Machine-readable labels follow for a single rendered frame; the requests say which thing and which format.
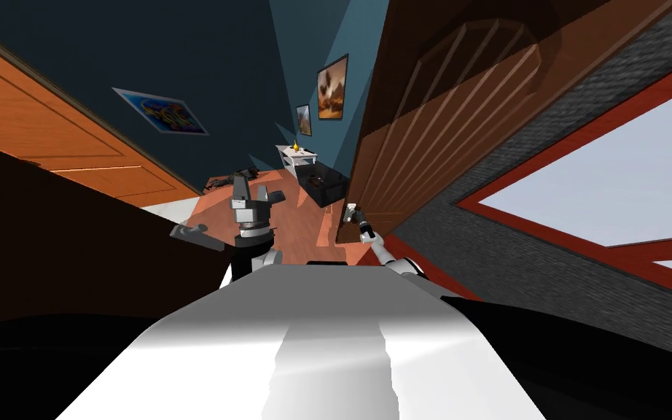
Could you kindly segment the brown slatted wooden door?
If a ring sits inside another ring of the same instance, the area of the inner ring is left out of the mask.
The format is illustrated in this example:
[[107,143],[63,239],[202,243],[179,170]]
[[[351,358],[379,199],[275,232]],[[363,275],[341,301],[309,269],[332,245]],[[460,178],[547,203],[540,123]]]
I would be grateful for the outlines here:
[[388,235],[672,10],[672,0],[390,0],[347,203]]

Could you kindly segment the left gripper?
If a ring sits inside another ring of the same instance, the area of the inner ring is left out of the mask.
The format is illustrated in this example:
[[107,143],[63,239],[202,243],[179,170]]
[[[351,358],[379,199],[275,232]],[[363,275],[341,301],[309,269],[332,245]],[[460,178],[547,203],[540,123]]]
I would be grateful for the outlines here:
[[233,210],[235,221],[241,225],[268,223],[270,205],[286,200],[282,190],[269,191],[264,184],[260,184],[257,189],[257,199],[249,200],[250,198],[248,178],[244,175],[235,175],[230,208]]

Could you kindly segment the orange wooden door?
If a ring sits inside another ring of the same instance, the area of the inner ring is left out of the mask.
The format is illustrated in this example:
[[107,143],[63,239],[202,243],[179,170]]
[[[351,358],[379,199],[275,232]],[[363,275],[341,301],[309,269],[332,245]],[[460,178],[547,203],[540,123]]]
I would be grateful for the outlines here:
[[0,151],[137,207],[198,196],[1,56]]

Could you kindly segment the large orange picture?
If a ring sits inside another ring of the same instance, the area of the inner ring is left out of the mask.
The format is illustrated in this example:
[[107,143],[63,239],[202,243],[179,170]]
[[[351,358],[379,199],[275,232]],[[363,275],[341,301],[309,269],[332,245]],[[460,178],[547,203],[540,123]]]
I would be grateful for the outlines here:
[[345,101],[348,55],[317,72],[317,109],[320,120],[341,120]]

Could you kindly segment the red framed window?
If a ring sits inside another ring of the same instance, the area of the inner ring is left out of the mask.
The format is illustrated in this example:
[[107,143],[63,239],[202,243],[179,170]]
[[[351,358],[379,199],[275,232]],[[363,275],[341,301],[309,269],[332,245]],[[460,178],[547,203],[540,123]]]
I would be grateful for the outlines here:
[[458,206],[672,290],[672,72]]

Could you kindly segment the black low cabinet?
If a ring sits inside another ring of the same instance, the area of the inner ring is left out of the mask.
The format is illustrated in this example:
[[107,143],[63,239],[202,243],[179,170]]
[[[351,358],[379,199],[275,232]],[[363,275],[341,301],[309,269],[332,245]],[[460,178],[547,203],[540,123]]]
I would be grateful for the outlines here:
[[299,185],[319,208],[344,199],[349,184],[347,176],[320,161],[298,166],[295,171]]

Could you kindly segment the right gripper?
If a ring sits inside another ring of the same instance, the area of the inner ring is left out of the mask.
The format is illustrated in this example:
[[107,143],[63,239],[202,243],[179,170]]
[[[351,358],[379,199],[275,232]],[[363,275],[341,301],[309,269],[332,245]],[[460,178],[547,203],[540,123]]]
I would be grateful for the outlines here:
[[367,221],[365,213],[355,204],[348,203],[343,215],[344,223],[354,223],[359,226],[361,234],[371,234],[372,226]]

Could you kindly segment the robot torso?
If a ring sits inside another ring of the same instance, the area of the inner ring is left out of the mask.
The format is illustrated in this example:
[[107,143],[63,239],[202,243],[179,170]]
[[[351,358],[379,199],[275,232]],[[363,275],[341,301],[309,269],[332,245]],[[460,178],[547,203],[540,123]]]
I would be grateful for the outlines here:
[[269,265],[168,314],[56,420],[545,420],[419,276]]

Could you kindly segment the white side table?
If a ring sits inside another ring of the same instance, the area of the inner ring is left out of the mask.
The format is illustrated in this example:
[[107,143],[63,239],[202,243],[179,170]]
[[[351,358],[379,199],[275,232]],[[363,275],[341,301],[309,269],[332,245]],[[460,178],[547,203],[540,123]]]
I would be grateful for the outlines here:
[[303,148],[295,149],[292,145],[276,145],[279,152],[284,169],[297,176],[297,169],[300,166],[309,166],[314,164],[318,155],[304,150]]

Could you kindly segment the blue picture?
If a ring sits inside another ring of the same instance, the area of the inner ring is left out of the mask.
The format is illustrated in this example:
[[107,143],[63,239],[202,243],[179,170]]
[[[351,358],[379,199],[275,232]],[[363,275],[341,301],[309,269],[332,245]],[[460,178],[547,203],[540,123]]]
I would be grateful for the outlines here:
[[160,133],[208,136],[184,101],[115,87],[112,90]]

